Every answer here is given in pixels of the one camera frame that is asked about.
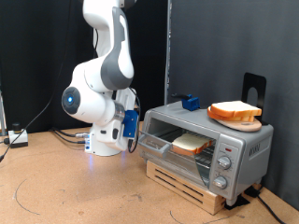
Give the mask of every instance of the table surface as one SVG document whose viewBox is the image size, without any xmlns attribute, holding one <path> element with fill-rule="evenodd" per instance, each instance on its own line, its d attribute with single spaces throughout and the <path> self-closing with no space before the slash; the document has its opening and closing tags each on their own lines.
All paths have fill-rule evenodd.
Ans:
<svg viewBox="0 0 299 224">
<path fill-rule="evenodd" d="M 147 178 L 137 151 L 99 157 L 53 133 L 28 139 L 0 163 L 1 223 L 277 223 L 249 196 L 250 204 L 210 215 Z M 284 222 L 299 223 L 299 212 L 268 189 L 261 198 Z"/>
</svg>

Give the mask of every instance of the control knob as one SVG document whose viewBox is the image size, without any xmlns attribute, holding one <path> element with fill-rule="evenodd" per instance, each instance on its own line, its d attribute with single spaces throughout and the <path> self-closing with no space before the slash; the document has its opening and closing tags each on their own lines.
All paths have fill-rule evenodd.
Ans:
<svg viewBox="0 0 299 224">
<path fill-rule="evenodd" d="M 218 176 L 216 179 L 214 179 L 213 185 L 220 189 L 225 189 L 227 187 L 227 181 L 223 176 Z"/>
<path fill-rule="evenodd" d="M 218 159 L 218 164 L 223 168 L 224 170 L 227 170 L 231 167 L 231 161 L 228 157 L 220 157 Z"/>
</svg>

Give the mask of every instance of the wooden crate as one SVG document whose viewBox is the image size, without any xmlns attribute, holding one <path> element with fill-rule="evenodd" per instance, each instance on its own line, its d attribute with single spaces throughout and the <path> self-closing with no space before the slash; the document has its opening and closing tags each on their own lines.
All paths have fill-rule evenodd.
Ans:
<svg viewBox="0 0 299 224">
<path fill-rule="evenodd" d="M 203 208 L 211 215 L 218 213 L 224 206 L 225 198 L 222 196 L 203 189 L 151 161 L 148 161 L 147 176 Z"/>
</svg>

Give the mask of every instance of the toast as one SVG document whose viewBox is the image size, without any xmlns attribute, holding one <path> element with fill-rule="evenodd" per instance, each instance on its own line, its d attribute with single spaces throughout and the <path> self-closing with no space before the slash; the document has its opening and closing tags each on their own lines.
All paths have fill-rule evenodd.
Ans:
<svg viewBox="0 0 299 224">
<path fill-rule="evenodd" d="M 209 117 L 211 117 L 212 119 L 220 119 L 220 120 L 228 120 L 228 121 L 246 121 L 246 122 L 253 122 L 254 121 L 254 116 L 226 118 L 226 117 L 214 114 L 211 111 L 211 107 L 209 107 L 206 112 L 207 112 L 207 115 Z"/>
<path fill-rule="evenodd" d="M 210 147 L 212 144 L 212 140 L 190 133 L 183 134 L 172 143 L 174 152 L 190 156 L 201 153 L 202 150 Z"/>
<path fill-rule="evenodd" d="M 261 116 L 262 109 L 242 101 L 223 102 L 211 105 L 210 111 L 226 118 Z"/>
</svg>

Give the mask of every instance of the toaster oven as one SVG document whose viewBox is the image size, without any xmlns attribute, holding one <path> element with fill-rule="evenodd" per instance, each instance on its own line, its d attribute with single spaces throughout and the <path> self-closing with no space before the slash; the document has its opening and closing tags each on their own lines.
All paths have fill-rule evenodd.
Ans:
<svg viewBox="0 0 299 224">
<path fill-rule="evenodd" d="M 172 142 L 184 133 L 205 137 L 212 145 L 198 154 L 183 148 L 174 150 Z M 266 174 L 272 136 L 271 125 L 244 133 L 209 118 L 206 109 L 191 112 L 176 102 L 146 113 L 138 148 L 145 161 L 152 161 L 233 205 L 240 193 L 260 183 Z"/>
</svg>

